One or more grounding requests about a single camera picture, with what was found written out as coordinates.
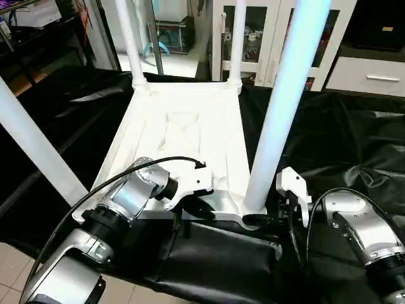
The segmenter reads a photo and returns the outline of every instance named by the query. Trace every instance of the shelf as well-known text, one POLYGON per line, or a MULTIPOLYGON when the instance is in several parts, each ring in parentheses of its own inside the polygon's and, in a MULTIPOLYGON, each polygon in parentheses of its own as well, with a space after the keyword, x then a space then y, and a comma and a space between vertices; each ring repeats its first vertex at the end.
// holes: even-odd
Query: shelf
POLYGON ((8 13, 8 12, 10 12, 10 11, 15 11, 15 10, 17 10, 17 9, 19 9, 19 8, 23 8, 23 7, 25 7, 25 6, 28 6, 28 5, 30 5, 30 4, 34 4, 34 3, 36 3, 36 2, 39 2, 39 1, 41 1, 41 0, 25 0, 25 1, 18 1, 17 3, 15 3, 15 4, 10 4, 10 5, 3 5, 3 4, 0 4, 0 15, 2 15, 2 14, 5 14, 5 13, 8 13))
POLYGON ((351 46, 349 42, 343 42, 340 46, 338 56, 363 58, 372 60, 405 62, 405 47, 399 51, 382 51, 379 49, 361 49, 351 46))
MULTIPOLYGON (((58 41, 62 40, 65 35, 69 34, 69 29, 73 29, 75 24, 79 22, 78 16, 73 16, 67 19, 60 19, 43 28, 30 27, 13 27, 14 38, 10 40, 15 51, 20 54, 30 52, 30 49, 35 49, 36 45, 48 45, 53 47, 58 41)), ((12 52, 6 46, 5 42, 0 42, 0 60, 6 60, 12 52)))

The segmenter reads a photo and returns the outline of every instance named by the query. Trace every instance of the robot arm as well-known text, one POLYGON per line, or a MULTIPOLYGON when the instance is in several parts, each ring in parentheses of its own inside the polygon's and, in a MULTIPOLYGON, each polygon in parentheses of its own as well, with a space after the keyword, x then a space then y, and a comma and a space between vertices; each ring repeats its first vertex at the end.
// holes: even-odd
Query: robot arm
MULTIPOLYGON (((132 166, 150 160, 139 158, 132 166)), ((151 165, 119 180, 94 209, 83 213, 81 228, 72 231, 27 283, 20 303, 98 303, 105 282, 100 273, 68 255, 70 250, 78 250, 95 263, 110 263, 115 246, 149 199, 156 198, 165 210, 172 210, 182 198, 212 190, 213 177, 208 168, 197 168, 175 180, 159 165, 151 165)))
MULTIPOLYGON (((277 174, 276 187, 284 197, 295 198, 301 207, 302 223, 307 227, 308 210, 313 206, 304 179, 285 168, 277 174)), ((322 210, 328 223, 347 238, 383 302, 405 303, 405 247, 384 216, 370 201, 349 190, 326 195, 322 210)))

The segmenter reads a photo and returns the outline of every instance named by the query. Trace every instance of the floor tile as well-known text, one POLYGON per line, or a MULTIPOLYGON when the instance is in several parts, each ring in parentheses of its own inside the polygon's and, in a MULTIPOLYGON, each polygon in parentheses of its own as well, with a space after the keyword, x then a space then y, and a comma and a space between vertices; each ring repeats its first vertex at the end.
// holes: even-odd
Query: floor tile
POLYGON ((135 285, 108 275, 102 277, 106 281, 106 289, 99 304, 127 304, 135 285))
MULTIPOLYGON (((191 77, 194 78, 197 72, 199 55, 201 48, 196 45, 188 54, 161 54, 163 71, 165 75, 191 77)), ((123 71, 131 71, 128 56, 126 54, 118 54, 121 69, 123 71)), ((143 72, 157 73, 156 60, 153 54, 149 54, 146 58, 140 61, 143 72)))
POLYGON ((6 295, 4 296, 3 300, 0 302, 0 304, 18 304, 18 301, 20 301, 21 298, 21 292, 10 289, 6 295))
POLYGON ((4 243, 0 243, 0 257, 0 284, 11 287, 30 257, 4 243))
POLYGON ((188 304, 189 301, 170 296, 166 293, 157 293, 149 288, 135 286, 129 304, 188 304))
POLYGON ((9 290, 9 287, 0 285, 0 301, 4 298, 4 296, 6 295, 8 290, 9 290))
POLYGON ((21 272, 21 274, 18 276, 17 280, 12 285, 13 289, 18 290, 18 291, 23 291, 25 282, 27 281, 28 274, 30 273, 34 262, 35 262, 35 260, 31 258, 30 261, 28 262, 28 264, 26 264, 23 271, 21 272))

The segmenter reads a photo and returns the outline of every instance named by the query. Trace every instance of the black cloth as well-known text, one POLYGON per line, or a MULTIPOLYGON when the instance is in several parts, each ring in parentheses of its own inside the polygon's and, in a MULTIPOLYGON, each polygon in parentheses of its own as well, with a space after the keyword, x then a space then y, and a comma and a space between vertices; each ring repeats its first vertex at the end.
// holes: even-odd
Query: black cloth
MULTIPOLYGON (((192 79, 146 74, 150 82, 192 79)), ((20 102, 90 189, 132 89, 129 73, 64 68, 21 95, 20 102)), ((271 89, 244 86, 239 96, 252 165, 271 89)), ((310 195, 352 187, 403 226, 405 104, 397 98, 305 92, 279 169, 293 167, 310 195)), ((0 240, 36 257, 69 206, 0 129, 3 183, 0 240)), ((278 194, 270 191, 269 210, 278 194)), ((71 220, 54 246, 77 224, 71 220)), ((310 277, 302 275, 286 227, 247 232, 236 223, 139 220, 103 272, 199 303, 380 303, 346 241, 324 224, 312 234, 310 277), (283 247, 276 261, 274 243, 283 247)), ((297 225, 302 249, 305 234, 297 225)))

